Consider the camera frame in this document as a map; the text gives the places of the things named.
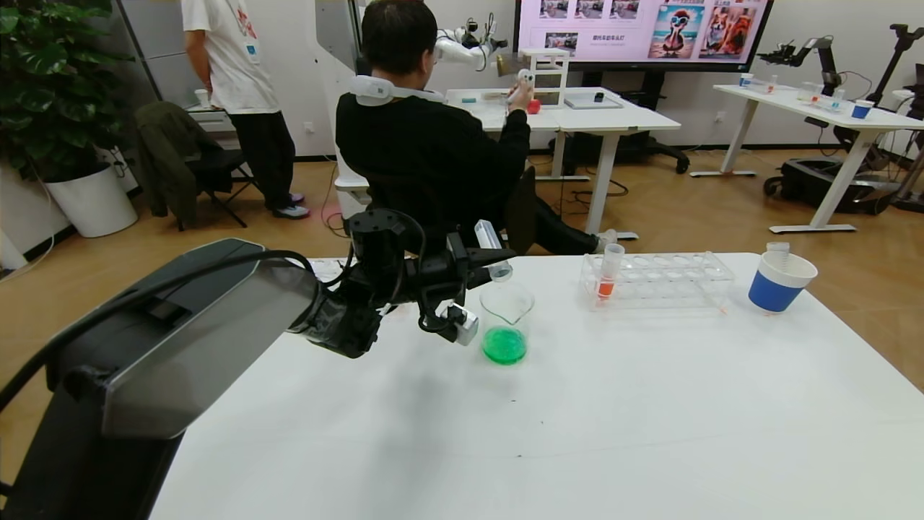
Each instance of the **black pants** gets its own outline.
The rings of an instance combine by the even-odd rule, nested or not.
[[[230,115],[240,150],[263,193],[267,209],[292,205],[289,189],[295,166],[295,144],[282,112]]]
[[[592,254],[598,239],[568,226],[552,208],[536,197],[536,243],[551,254]]]

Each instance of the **test tube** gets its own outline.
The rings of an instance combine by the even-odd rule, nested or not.
[[[475,224],[475,236],[478,237],[478,245],[481,249],[504,249],[501,239],[494,231],[494,225],[487,220],[479,220],[478,224]],[[488,266],[488,273],[494,281],[507,281],[514,276],[514,268],[504,260]]]
[[[617,243],[611,243],[603,249],[600,284],[597,286],[597,296],[601,300],[609,300],[613,296],[613,289],[616,287],[616,275],[619,274],[619,267],[623,263],[623,256],[625,255],[626,248]]]
[[[789,242],[772,241],[767,244],[767,253],[776,253],[780,258],[780,267],[783,272],[789,272]]]

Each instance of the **display screen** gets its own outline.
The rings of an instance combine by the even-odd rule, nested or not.
[[[519,0],[517,48],[575,62],[745,69],[772,0]]]

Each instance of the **black jacket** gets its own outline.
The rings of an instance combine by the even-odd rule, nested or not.
[[[186,161],[222,147],[199,126],[186,110],[159,101],[135,112],[140,170],[138,184],[144,190],[151,213],[166,217],[167,208],[184,223],[196,223],[199,187]],[[230,190],[231,172],[220,184]]]
[[[529,154],[529,124],[517,110],[495,141],[481,121],[459,108],[417,97],[363,106],[344,94],[336,142],[349,165],[426,183],[444,216],[467,228],[479,218],[494,221],[503,211]]]

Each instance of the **wooden floor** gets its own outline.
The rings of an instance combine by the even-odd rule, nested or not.
[[[743,156],[739,165],[760,172],[757,179],[679,176],[666,157],[655,157],[645,166],[619,167],[614,178],[631,192],[610,199],[604,226],[639,233],[639,241],[626,243],[630,252],[762,252],[768,241],[781,240],[767,230],[769,226],[811,220],[813,208],[767,200],[761,189],[763,180],[785,159],[805,154]],[[548,157],[534,160],[543,163]],[[722,154],[697,153],[692,161],[694,169],[714,170]],[[332,172],[331,163],[298,165],[293,191],[307,195],[307,204],[315,212],[308,220],[271,218],[262,209],[259,193],[251,188],[233,203],[249,223],[248,229],[238,227],[203,197],[201,227],[179,233],[171,219],[150,217],[140,197],[135,202],[142,217],[135,226],[109,237],[71,238],[58,245],[31,272],[0,283],[0,382],[8,381],[59,329],[168,260],[204,243],[241,237],[309,257],[344,256],[348,242],[335,237],[322,223],[321,208]],[[548,183],[540,190],[550,204],[557,204],[561,187]],[[573,190],[589,189],[588,183],[567,183],[565,198],[572,199]],[[325,217],[338,211],[336,197],[330,193]],[[565,203],[564,209],[576,213],[584,208]],[[584,218],[566,217],[576,227],[583,226]],[[796,254],[806,256],[821,272],[811,292],[924,390],[924,215],[890,208],[879,217],[836,216],[835,220],[854,224],[860,232],[785,238]],[[14,479],[49,397],[43,376],[35,378],[0,415],[0,478],[5,482]]]

